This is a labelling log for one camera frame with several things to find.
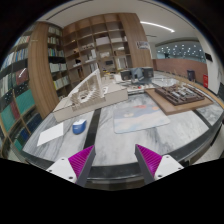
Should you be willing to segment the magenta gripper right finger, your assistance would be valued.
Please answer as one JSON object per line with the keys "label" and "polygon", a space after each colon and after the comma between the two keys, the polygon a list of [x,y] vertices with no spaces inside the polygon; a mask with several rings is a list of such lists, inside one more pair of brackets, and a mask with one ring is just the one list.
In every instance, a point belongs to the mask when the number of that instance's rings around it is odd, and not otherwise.
{"label": "magenta gripper right finger", "polygon": [[145,184],[152,183],[183,169],[183,166],[172,156],[157,154],[139,144],[135,145],[135,155]]}

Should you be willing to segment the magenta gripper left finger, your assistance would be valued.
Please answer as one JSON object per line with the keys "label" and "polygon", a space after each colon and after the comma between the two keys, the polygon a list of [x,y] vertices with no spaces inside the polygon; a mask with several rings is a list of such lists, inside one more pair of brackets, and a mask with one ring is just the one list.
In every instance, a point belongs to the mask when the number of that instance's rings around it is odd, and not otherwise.
{"label": "magenta gripper left finger", "polygon": [[84,187],[95,155],[95,146],[92,145],[69,158],[61,157],[47,169],[47,172]]}

